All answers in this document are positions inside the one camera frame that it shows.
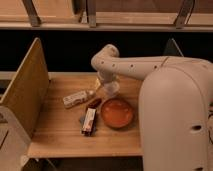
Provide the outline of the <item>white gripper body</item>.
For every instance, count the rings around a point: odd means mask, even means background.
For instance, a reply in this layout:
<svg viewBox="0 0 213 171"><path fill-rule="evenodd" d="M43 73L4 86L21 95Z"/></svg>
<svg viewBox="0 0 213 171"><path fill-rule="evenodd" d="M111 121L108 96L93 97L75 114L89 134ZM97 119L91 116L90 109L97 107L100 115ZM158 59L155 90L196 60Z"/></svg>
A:
<svg viewBox="0 0 213 171"><path fill-rule="evenodd" d="M103 87L118 87L119 83L115 74L107 72L97 73L97 83Z"/></svg>

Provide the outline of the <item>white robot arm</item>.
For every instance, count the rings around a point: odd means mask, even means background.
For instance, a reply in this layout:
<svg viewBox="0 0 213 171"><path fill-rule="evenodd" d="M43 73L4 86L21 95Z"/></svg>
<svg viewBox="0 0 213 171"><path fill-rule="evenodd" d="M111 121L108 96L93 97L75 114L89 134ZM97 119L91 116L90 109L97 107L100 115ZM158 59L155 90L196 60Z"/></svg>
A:
<svg viewBox="0 0 213 171"><path fill-rule="evenodd" d="M91 65L103 84L117 74L142 82L138 112L144 171L210 171L212 62L178 56L121 58L108 44Z"/></svg>

